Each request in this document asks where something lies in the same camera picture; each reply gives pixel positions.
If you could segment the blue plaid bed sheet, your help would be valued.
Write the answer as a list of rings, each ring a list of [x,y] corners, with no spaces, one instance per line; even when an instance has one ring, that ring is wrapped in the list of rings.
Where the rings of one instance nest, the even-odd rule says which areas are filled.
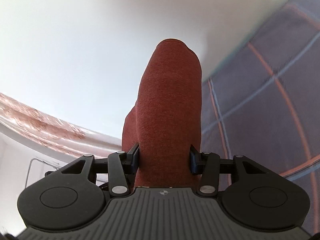
[[[203,152],[245,155],[302,187],[319,232],[319,0],[289,0],[202,85]]]

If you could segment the maroon long-sleeve sweater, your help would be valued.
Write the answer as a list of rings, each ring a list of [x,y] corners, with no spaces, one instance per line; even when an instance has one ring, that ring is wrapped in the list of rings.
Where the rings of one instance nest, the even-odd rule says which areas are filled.
[[[201,144],[201,66],[182,41],[160,42],[145,69],[127,115],[121,149],[139,144],[136,187],[196,187],[189,150]]]

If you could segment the reddish patterned curtain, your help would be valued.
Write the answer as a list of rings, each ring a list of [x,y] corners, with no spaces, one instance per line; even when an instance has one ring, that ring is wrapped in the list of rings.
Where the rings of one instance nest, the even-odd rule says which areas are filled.
[[[121,140],[70,124],[1,94],[1,124],[20,136],[65,155],[105,158],[121,150]]]

